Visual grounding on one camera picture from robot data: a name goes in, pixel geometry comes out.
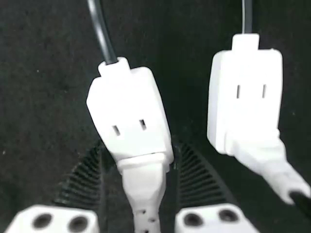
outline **electrical outlet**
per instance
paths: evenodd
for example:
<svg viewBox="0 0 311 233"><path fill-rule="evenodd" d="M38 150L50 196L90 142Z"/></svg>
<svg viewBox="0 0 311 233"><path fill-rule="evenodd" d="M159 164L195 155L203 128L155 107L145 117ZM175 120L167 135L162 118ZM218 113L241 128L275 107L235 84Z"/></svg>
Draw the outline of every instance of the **electrical outlet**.
<svg viewBox="0 0 311 233"><path fill-rule="evenodd" d="M164 153L173 161L171 134L162 99L150 69L130 69L125 58L99 65L87 107L94 125L116 162Z"/></svg>
<svg viewBox="0 0 311 233"><path fill-rule="evenodd" d="M19 212L4 233L99 233L93 211L34 205Z"/></svg>
<svg viewBox="0 0 311 233"><path fill-rule="evenodd" d="M235 35L232 50L213 58L209 83L207 137L222 154L228 132L278 128L282 95L282 55L259 50L259 35Z"/></svg>

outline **black cable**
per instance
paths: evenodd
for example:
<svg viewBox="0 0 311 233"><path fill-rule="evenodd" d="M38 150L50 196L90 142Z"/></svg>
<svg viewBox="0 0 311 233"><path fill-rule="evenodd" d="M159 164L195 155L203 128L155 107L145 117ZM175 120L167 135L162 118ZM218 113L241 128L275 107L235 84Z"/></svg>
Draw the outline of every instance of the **black cable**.
<svg viewBox="0 0 311 233"><path fill-rule="evenodd" d="M89 11L92 17L93 26L97 35L98 42L104 55L106 64L117 63L115 51L112 47L108 29L104 19L104 13L100 0L87 0Z"/></svg>
<svg viewBox="0 0 311 233"><path fill-rule="evenodd" d="M242 33L253 32L253 0L242 0Z"/></svg>
<svg viewBox="0 0 311 233"><path fill-rule="evenodd" d="M296 207L311 220L311 199L301 192L291 192L290 197L294 201Z"/></svg>

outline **electrical plug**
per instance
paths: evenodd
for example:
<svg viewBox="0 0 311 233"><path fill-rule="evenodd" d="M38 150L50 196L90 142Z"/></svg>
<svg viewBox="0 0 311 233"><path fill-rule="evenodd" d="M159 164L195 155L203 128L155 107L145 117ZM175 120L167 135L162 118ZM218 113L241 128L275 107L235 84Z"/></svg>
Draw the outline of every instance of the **electrical plug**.
<svg viewBox="0 0 311 233"><path fill-rule="evenodd" d="M279 138L282 55L259 50L258 34L233 36L232 50L213 58L208 96L207 138L221 154L263 176L280 198L291 191L310 197L310 186L286 160Z"/></svg>

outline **black carpet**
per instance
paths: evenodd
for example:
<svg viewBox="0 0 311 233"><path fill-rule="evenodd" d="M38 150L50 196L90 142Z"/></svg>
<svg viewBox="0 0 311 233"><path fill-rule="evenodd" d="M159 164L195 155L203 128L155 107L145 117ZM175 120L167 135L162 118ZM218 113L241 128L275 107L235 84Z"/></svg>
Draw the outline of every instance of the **black carpet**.
<svg viewBox="0 0 311 233"><path fill-rule="evenodd" d="M302 214L206 140L212 57L241 31L241 1L104 0L104 8L117 55L153 71L172 134L197 145L253 224L262 233L309 233ZM311 1L254 0L253 21L260 47L283 54L281 138L311 183ZM0 1L0 230L18 210L48 203L98 140L86 97L102 60L86 0ZM125 195L115 202L114 232L128 232Z"/></svg>

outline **plug hole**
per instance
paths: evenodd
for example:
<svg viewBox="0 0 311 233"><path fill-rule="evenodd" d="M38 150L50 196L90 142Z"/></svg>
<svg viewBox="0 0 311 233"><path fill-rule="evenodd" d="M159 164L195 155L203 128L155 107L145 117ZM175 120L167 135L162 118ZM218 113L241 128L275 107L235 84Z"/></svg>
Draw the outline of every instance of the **plug hole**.
<svg viewBox="0 0 311 233"><path fill-rule="evenodd" d="M33 222L33 226L36 229L46 228L52 220L52 215L50 214L42 214L39 215Z"/></svg>
<svg viewBox="0 0 311 233"><path fill-rule="evenodd" d="M88 225L87 218L84 216L75 217L69 224L69 231L73 233L83 232Z"/></svg>
<svg viewBox="0 0 311 233"><path fill-rule="evenodd" d="M263 85L263 89L262 89L262 98L263 98L263 99L266 97L266 89L267 89L267 85L264 84L264 85Z"/></svg>
<svg viewBox="0 0 311 233"><path fill-rule="evenodd" d="M112 128L113 128L116 136L120 136L120 131L119 131L118 127L116 125L114 125L114 126L112 126Z"/></svg>
<svg viewBox="0 0 311 233"><path fill-rule="evenodd" d="M237 99L240 98L240 89L241 89L241 86L238 85L238 87L237 87Z"/></svg>
<svg viewBox="0 0 311 233"><path fill-rule="evenodd" d="M146 124L144 120L139 120L142 130L146 130Z"/></svg>

